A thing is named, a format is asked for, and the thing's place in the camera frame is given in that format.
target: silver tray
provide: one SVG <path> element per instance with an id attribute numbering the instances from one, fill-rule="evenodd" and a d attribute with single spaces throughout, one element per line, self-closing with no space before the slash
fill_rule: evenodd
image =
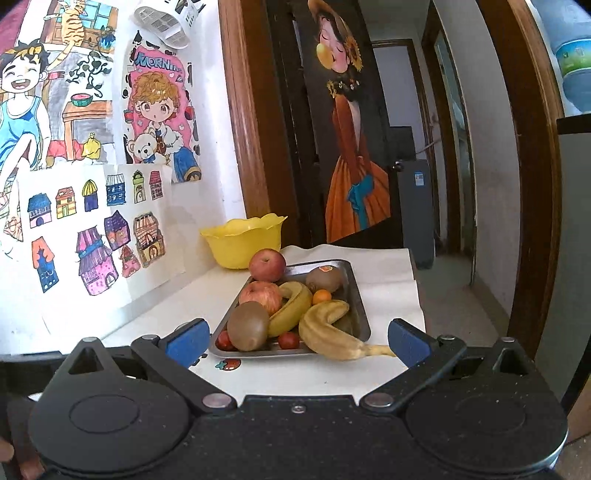
<path id="1" fill-rule="evenodd" d="M 369 328 L 368 318 L 365 314 L 365 309 L 363 308 L 363 302 L 361 302 L 361 295 L 359 294 L 355 276 L 353 275 L 353 268 L 346 260 L 322 260 L 320 262 L 288 265 L 285 269 L 285 275 L 282 279 L 280 279 L 279 282 L 277 282 L 277 284 L 281 285 L 287 281 L 299 281 L 305 283 L 306 275 L 316 267 L 321 267 L 322 265 L 332 265 L 343 273 L 343 286 L 335 291 L 333 298 L 335 300 L 344 300 L 350 306 L 347 315 L 336 322 L 335 327 L 353 335 L 362 342 L 366 342 L 369 340 L 369 336 L 371 335 L 371 329 Z M 252 277 L 249 278 L 244 286 L 248 285 L 252 281 L 254 281 L 254 279 Z M 220 333 L 226 329 L 226 324 L 230 318 L 230 314 L 237 306 L 238 296 L 236 296 L 236 299 L 234 302 L 232 302 L 232 305 L 224 315 L 222 321 L 211 337 L 209 342 L 209 351 L 212 354 L 222 358 L 268 358 L 276 356 L 310 355 L 314 353 L 312 350 L 306 347 L 302 341 L 300 341 L 300 348 L 298 349 L 283 350 L 279 347 L 277 339 L 269 339 L 266 346 L 263 346 L 262 349 L 255 352 L 225 352 L 220 350 L 216 346 L 216 339 Z"/>

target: house drawing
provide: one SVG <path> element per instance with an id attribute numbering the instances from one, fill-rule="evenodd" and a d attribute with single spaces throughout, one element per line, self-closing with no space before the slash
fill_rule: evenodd
<path id="1" fill-rule="evenodd" d="M 164 237 L 158 228 L 158 220 L 152 212 L 134 219 L 134 235 L 137 240 L 139 260 L 144 268 L 148 268 L 150 264 L 166 253 Z"/>
<path id="2" fill-rule="evenodd" d="M 162 198 L 162 179 L 158 170 L 153 170 L 150 173 L 150 193 L 152 200 Z"/>
<path id="3" fill-rule="evenodd" d="M 78 232 L 76 253 L 80 258 L 78 276 L 90 295 L 103 293 L 119 278 L 111 249 L 103 243 L 97 227 Z"/>
<path id="4" fill-rule="evenodd" d="M 146 199 L 144 175 L 139 170 L 136 170 L 132 182 L 134 184 L 134 203 L 143 202 Z"/>
<path id="5" fill-rule="evenodd" d="M 33 254 L 33 268 L 37 270 L 41 289 L 45 293 L 60 281 L 57 278 L 56 268 L 53 264 L 53 252 L 41 236 L 31 242 L 31 253 Z"/>
<path id="6" fill-rule="evenodd" d="M 31 228 L 51 222 L 51 200 L 45 193 L 37 193 L 29 198 L 27 208 Z"/>
<path id="7" fill-rule="evenodd" d="M 84 197 L 84 211 L 91 212 L 99 207 L 99 189 L 92 180 L 87 181 L 82 187 L 82 196 Z"/>
<path id="8" fill-rule="evenodd" d="M 139 271 L 142 266 L 139 264 L 138 257 L 135 256 L 134 251 L 127 245 L 121 249 L 119 259 L 123 262 L 122 275 L 129 278 L 131 275 Z"/>
<path id="9" fill-rule="evenodd" d="M 107 176 L 107 206 L 125 203 L 125 177 L 122 173 Z"/>
<path id="10" fill-rule="evenodd" d="M 74 189 L 66 187 L 57 192 L 56 195 L 56 216 L 58 219 L 64 218 L 76 213 L 76 199 L 74 198 Z"/>
<path id="11" fill-rule="evenodd" d="M 131 240 L 129 224 L 119 213 L 119 210 L 116 210 L 112 216 L 105 218 L 105 235 L 111 250 L 117 250 Z"/>

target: orange skirt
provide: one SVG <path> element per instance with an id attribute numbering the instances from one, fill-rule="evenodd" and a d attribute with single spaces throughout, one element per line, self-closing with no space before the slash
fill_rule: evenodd
<path id="1" fill-rule="evenodd" d="M 367 175 L 364 168 L 363 157 L 359 160 L 359 172 L 361 176 Z M 374 189 L 364 198 L 365 210 L 368 216 L 369 226 L 376 225 L 390 217 L 390 192 L 388 174 L 370 162 L 370 172 L 374 177 Z M 326 202 L 326 241 L 336 242 L 341 238 L 361 231 L 359 220 L 353 211 L 351 203 L 347 200 L 351 189 L 351 175 L 347 163 L 339 157 L 330 181 L 329 197 Z"/>

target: white table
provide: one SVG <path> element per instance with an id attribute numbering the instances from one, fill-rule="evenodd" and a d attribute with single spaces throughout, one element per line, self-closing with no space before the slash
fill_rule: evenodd
<path id="1" fill-rule="evenodd" d="M 353 266 L 372 334 L 368 343 L 387 345 L 390 321 L 403 318 L 425 331 L 417 283 L 407 249 L 365 250 L 320 245 L 311 250 L 282 250 L 288 264 L 343 259 Z M 169 297 L 146 314 L 109 335 L 106 346 L 129 345 L 146 333 L 164 337 L 177 326 L 205 318 L 213 332 L 249 274 L 216 267 Z M 320 355 L 245 359 L 225 362 L 207 353 L 191 370 L 236 398 L 255 395 L 353 395 L 359 401 L 366 393 L 399 375 L 406 367 L 398 358 L 364 358 L 335 362 Z"/>

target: brown kiwi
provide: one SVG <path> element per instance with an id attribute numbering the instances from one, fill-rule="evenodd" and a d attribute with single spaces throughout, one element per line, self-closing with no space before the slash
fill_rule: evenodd
<path id="1" fill-rule="evenodd" d="M 232 311 L 226 325 L 232 345 L 252 352 L 267 341 L 269 314 L 257 301 L 247 301 Z"/>
<path id="2" fill-rule="evenodd" d="M 308 273 L 306 286 L 312 293 L 317 290 L 328 290 L 334 293 L 343 284 L 340 270 L 332 265 L 322 265 Z"/>

